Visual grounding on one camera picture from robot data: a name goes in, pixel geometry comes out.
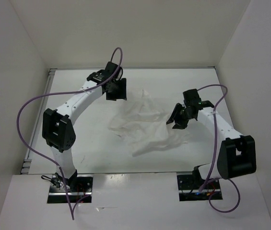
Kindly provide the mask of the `white skirt cloth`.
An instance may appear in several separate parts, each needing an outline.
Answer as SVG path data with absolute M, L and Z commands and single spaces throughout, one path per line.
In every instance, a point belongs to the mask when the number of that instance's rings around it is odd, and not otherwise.
M 132 157 L 151 151 L 165 151 L 188 142 L 191 134 L 173 129 L 167 124 L 170 113 L 165 104 L 140 88 L 127 91 L 118 113 L 109 122 L 108 129 L 119 136 L 127 145 Z

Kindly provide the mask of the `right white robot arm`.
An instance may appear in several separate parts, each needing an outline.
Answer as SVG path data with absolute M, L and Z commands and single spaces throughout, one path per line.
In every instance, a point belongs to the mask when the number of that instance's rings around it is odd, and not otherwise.
M 190 120 L 204 125 L 214 137 L 212 162 L 194 167 L 192 183 L 200 191 L 211 179 L 225 179 L 253 174 L 257 170 L 255 140 L 229 125 L 210 101 L 177 103 L 167 124 L 186 129 Z

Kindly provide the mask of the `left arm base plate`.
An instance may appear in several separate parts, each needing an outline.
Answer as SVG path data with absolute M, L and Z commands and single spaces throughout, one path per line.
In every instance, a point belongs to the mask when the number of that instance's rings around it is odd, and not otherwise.
M 63 183 L 59 182 L 56 175 L 51 177 L 44 176 L 44 180 L 50 182 L 47 203 L 48 204 L 65 204 L 67 203 L 65 189 Z M 68 189 L 68 195 L 71 203 L 76 203 L 82 197 L 81 203 L 91 203 L 93 190 L 93 175 L 92 174 L 79 174 L 77 181 L 72 189 Z

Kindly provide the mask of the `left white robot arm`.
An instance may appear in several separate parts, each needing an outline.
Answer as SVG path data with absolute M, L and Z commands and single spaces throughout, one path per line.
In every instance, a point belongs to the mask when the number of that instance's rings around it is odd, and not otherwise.
M 123 70 L 102 86 L 111 76 L 108 70 L 99 70 L 90 74 L 83 86 L 82 93 L 73 95 L 56 109 L 46 109 L 43 113 L 42 137 L 50 147 L 56 166 L 56 177 L 60 186 L 70 192 L 77 187 L 77 170 L 72 159 L 71 148 L 76 140 L 74 124 L 79 116 L 95 100 L 106 94 L 107 100 L 126 100 L 126 79 L 122 78 Z

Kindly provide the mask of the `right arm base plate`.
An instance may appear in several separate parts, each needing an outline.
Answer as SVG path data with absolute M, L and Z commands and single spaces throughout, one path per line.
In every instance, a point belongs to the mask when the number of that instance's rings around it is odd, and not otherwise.
M 177 174 L 177 187 L 180 202 L 187 201 L 205 201 L 222 200 L 222 192 L 219 181 L 211 182 L 199 192 L 202 183 L 196 184 L 193 175 L 190 172 Z

